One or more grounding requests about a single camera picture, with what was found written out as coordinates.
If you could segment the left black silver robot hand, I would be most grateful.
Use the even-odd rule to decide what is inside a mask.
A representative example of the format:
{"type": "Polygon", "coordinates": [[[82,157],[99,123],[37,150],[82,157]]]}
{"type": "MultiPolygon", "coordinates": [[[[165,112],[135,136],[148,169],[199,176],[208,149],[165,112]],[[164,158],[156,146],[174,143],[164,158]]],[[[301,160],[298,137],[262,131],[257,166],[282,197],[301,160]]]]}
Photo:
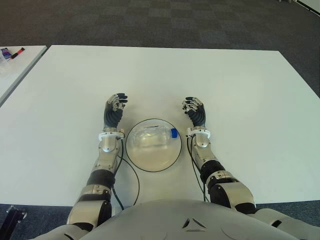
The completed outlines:
{"type": "Polygon", "coordinates": [[[117,128],[128,102],[125,93],[113,94],[105,103],[103,122],[105,128],[117,128]]]}

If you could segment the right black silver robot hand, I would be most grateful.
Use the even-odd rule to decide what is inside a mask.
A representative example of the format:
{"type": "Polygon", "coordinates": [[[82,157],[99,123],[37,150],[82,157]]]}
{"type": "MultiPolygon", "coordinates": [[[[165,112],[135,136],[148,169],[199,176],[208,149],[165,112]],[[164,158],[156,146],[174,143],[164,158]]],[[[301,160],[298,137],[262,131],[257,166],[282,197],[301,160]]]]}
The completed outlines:
{"type": "Polygon", "coordinates": [[[194,127],[206,126],[206,111],[204,104],[197,97],[186,97],[182,101],[182,109],[184,113],[190,118],[194,127]]]}

